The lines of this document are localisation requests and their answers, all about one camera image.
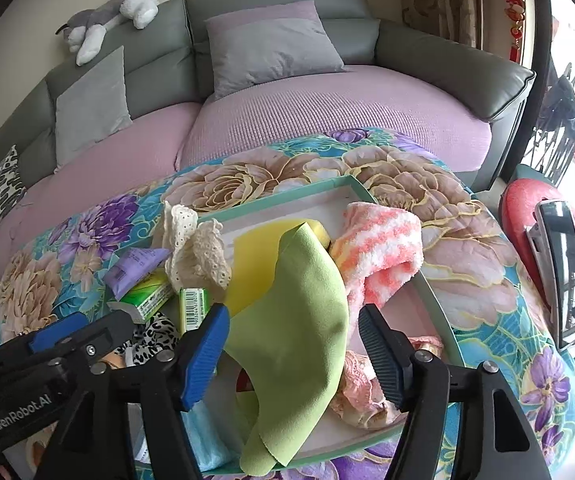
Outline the smartphone on stool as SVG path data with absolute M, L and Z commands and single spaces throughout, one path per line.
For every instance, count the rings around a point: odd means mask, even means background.
M 562 351 L 575 346 L 575 220 L 564 200 L 542 200 L 527 240 L 550 307 L 552 337 Z

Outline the black white patterned cushion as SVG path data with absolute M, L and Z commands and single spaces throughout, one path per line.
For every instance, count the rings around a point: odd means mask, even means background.
M 13 145 L 0 163 L 0 223 L 27 191 L 18 169 L 18 153 Z

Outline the green microfiber cloth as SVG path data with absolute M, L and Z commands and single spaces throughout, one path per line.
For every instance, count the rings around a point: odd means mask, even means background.
M 315 232 L 285 232 L 269 290 L 233 316 L 225 344 L 258 401 L 244 474 L 288 465 L 316 428 L 341 379 L 348 325 L 343 279 Z

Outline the small green tissue pack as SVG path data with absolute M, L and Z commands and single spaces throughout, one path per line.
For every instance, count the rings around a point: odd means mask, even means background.
M 210 308 L 205 288 L 182 288 L 179 292 L 180 334 L 197 330 Z

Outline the grey sofa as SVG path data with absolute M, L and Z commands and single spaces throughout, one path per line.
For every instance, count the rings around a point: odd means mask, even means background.
M 493 133 L 484 158 L 464 178 L 475 188 L 493 183 L 507 158 L 517 110 L 533 85 L 528 68 L 498 55 L 401 24 L 379 20 L 367 0 L 108 0 L 74 14 L 60 28 L 71 56 L 18 105 L 0 128 L 0 160 L 28 148 L 55 127 L 56 99 L 105 55 L 124 53 L 127 107 L 133 117 L 214 92 L 220 60 L 208 32 L 217 16 L 279 8 L 280 22 L 301 26 L 302 55 L 321 52 L 314 74 L 335 67 L 376 65 L 446 91 L 487 122 Z

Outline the grey white plush dog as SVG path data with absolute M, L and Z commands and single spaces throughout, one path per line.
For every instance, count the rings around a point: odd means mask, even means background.
M 107 0 L 98 8 L 74 14 L 56 35 L 63 35 L 69 52 L 76 55 L 76 65 L 83 66 L 100 53 L 109 30 L 124 22 L 142 30 L 157 14 L 158 0 Z

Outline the grey cushion left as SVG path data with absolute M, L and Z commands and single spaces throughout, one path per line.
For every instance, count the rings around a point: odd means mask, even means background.
M 132 125 L 124 82 L 124 47 L 105 56 L 56 99 L 58 169 Z

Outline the red tape roll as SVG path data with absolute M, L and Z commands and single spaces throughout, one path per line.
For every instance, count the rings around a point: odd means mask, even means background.
M 252 381 L 250 380 L 246 370 L 240 370 L 238 373 L 237 380 L 236 380 L 236 392 L 243 393 L 243 392 L 254 392 L 255 388 L 252 385 Z

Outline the yellow sponge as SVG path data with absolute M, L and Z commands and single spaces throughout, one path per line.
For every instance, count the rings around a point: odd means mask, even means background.
M 308 224 L 324 248 L 330 246 L 331 237 L 323 224 L 318 220 L 303 218 L 263 223 L 234 240 L 232 276 L 224 300 L 232 316 L 238 315 L 270 289 L 281 237 L 304 223 Z

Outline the purple wet wipes pack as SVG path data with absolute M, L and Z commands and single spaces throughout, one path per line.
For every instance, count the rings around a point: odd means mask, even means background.
M 120 300 L 169 256 L 170 250 L 167 248 L 130 247 L 108 269 L 103 281 L 112 291 L 112 296 Z

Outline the pink sofa seat cover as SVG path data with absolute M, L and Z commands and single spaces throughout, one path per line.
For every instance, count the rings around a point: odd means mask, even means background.
M 454 172 L 481 168 L 487 122 L 427 82 L 373 65 L 262 84 L 135 119 L 33 185 L 0 223 L 0 279 L 18 249 L 67 218 L 174 172 L 273 142 L 353 128 L 409 136 Z

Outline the red hanging decoration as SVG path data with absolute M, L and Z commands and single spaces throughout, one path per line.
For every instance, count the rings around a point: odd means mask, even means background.
M 510 60 L 519 63 L 522 61 L 524 47 L 525 0 L 505 0 L 504 13 L 511 22 Z

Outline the red plastic stool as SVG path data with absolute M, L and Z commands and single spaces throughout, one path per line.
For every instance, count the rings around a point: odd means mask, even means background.
M 575 208 L 549 183 L 519 178 L 500 200 L 501 226 L 548 308 L 557 348 L 575 344 Z

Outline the leopard print scrunchie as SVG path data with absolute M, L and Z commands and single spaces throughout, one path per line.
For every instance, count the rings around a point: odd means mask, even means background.
M 132 337 L 115 353 L 127 366 L 143 365 L 162 350 L 173 350 L 180 340 L 176 325 L 162 312 L 154 314 L 144 325 L 135 327 Z

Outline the pink white fuzzy sock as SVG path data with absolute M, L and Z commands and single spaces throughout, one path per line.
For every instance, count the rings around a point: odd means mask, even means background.
M 357 314 L 366 304 L 383 308 L 421 269 L 421 221 L 403 209 L 351 203 L 330 255 L 341 272 L 349 311 Z

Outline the teal white shallow box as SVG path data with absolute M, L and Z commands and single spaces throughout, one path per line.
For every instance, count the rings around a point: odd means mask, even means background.
M 375 304 L 413 341 L 463 356 L 422 274 L 421 223 L 350 177 L 214 214 L 232 281 L 225 375 L 210 404 L 240 449 L 237 474 L 330 460 L 397 432 L 357 334 Z

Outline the grey pink cushion right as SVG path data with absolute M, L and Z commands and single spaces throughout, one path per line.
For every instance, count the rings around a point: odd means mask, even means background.
M 345 68 L 312 0 L 220 14 L 208 18 L 206 29 L 217 100 L 257 84 Z

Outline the floral blue tablecloth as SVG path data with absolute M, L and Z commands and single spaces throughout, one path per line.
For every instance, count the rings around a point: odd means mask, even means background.
M 467 364 L 497 361 L 557 469 L 575 438 L 575 370 L 558 352 L 545 303 L 486 206 L 432 153 L 384 129 L 312 134 L 182 165 L 169 177 L 77 208 L 40 229 L 0 271 L 0 344 L 65 315 L 105 313 L 101 279 L 116 249 L 152 234 L 166 205 L 198 214 L 337 177 L 422 225 L 422 272 Z

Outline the cream lace scrunchie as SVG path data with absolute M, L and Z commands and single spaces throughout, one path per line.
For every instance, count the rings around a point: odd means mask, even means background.
M 202 288 L 212 300 L 222 300 L 232 278 L 222 224 L 214 219 L 199 222 L 195 210 L 165 202 L 157 229 L 160 247 L 170 252 L 164 269 L 172 289 Z

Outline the pink fabric scrunchie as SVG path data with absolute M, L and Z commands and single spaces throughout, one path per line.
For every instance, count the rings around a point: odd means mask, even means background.
M 375 370 L 366 354 L 347 350 L 336 393 L 329 408 L 349 426 L 381 430 L 406 418 L 385 399 Z

